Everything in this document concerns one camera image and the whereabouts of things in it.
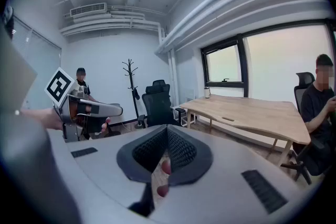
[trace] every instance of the person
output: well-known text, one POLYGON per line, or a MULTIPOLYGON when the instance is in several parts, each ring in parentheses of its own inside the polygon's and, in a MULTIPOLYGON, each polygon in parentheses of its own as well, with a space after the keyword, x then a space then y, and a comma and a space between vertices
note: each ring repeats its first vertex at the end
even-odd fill
POLYGON ((321 54, 316 59, 316 80, 306 89, 301 100, 301 116, 308 132, 324 146, 323 150, 312 147, 308 155, 323 169, 331 165, 336 145, 330 119, 336 109, 336 97, 329 87, 331 77, 333 63, 329 56, 321 54))
POLYGON ((95 98, 93 98, 93 97, 91 96, 90 88, 86 85, 86 82, 84 81, 85 76, 86 76, 85 69, 84 69, 83 67, 78 68, 78 69, 77 69, 77 72, 76 72, 77 83, 78 83, 80 86, 85 86, 85 87, 88 88, 88 96, 89 96, 89 100, 91 100, 91 101, 93 101, 93 102, 98 102, 95 98))

